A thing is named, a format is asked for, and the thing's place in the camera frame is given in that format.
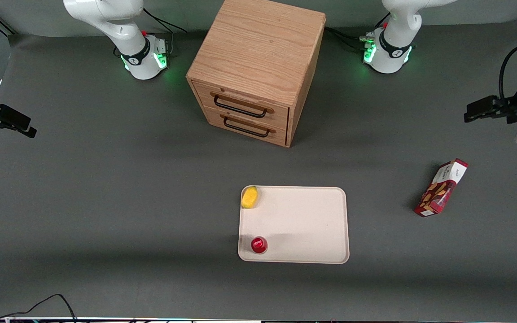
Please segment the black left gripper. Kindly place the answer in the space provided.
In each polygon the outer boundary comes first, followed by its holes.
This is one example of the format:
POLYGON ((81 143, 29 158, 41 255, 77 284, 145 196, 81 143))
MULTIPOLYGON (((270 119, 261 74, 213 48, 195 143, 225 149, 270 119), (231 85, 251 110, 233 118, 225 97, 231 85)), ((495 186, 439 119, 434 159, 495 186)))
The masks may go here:
POLYGON ((499 84, 498 96, 487 96, 466 106, 464 122, 470 123, 485 118, 505 118, 506 123, 517 122, 517 90, 513 96, 504 96, 504 86, 499 84))

